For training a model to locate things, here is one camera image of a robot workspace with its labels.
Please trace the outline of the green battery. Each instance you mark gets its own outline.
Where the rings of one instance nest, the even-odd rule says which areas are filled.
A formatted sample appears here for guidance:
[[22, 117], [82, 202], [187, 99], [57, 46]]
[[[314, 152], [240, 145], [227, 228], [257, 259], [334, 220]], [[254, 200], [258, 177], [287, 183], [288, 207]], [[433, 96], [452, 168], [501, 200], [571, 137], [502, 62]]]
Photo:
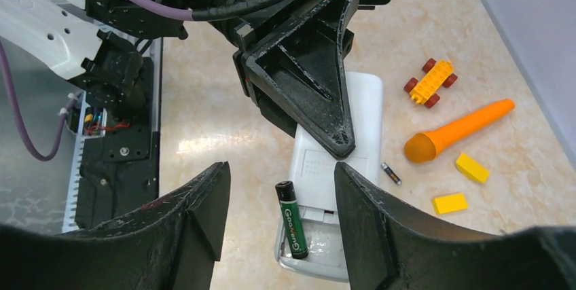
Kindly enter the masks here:
[[289, 250], [294, 259], [308, 257], [308, 245], [292, 181], [281, 181], [274, 186], [281, 210]]

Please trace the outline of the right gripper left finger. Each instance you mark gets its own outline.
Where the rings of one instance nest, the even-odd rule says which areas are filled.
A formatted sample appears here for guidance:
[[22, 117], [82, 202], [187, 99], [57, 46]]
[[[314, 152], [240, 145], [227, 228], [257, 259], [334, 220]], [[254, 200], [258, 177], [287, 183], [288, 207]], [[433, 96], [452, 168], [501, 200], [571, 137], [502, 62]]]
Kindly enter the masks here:
[[230, 203], [227, 162], [90, 230], [1, 226], [2, 289], [208, 289]]

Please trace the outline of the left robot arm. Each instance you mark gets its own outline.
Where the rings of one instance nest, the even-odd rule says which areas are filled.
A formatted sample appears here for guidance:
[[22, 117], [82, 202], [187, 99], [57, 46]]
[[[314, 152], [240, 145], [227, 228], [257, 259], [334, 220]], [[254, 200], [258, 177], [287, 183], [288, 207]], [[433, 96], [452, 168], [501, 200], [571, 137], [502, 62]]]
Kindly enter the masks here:
[[1, 0], [1, 36], [131, 121], [148, 108], [134, 44], [186, 39], [205, 22], [235, 48], [242, 91], [287, 134], [303, 128], [337, 159], [355, 149], [344, 57], [358, 0]]

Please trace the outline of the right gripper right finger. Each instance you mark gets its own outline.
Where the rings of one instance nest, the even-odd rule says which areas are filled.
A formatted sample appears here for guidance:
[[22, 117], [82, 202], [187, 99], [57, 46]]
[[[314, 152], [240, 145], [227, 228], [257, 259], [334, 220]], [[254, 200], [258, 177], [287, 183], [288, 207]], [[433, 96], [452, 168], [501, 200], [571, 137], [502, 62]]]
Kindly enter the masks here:
[[334, 183], [352, 289], [575, 288], [571, 226], [499, 236], [425, 213], [344, 162]]

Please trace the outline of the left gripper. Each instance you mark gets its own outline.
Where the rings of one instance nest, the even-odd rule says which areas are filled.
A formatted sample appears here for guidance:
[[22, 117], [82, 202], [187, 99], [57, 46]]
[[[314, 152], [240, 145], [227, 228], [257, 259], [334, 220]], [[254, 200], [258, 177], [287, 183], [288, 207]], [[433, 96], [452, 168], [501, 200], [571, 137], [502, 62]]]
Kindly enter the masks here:
[[180, 0], [245, 52], [261, 115], [294, 137], [301, 126], [337, 160], [356, 147], [344, 58], [360, 0]]

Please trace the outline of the white remote with dark screen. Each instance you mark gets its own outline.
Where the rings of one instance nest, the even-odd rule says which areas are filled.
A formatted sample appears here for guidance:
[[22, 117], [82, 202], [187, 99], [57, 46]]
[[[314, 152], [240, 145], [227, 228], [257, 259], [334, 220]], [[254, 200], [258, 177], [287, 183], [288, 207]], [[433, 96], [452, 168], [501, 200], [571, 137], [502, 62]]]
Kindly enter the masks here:
[[[373, 184], [380, 175], [384, 84], [368, 73], [346, 72], [355, 132], [355, 150], [343, 161]], [[298, 126], [288, 180], [292, 181], [308, 245], [308, 257], [294, 259], [283, 224], [278, 226], [275, 260], [284, 269], [341, 283], [348, 272], [337, 212], [334, 171], [337, 160]]]

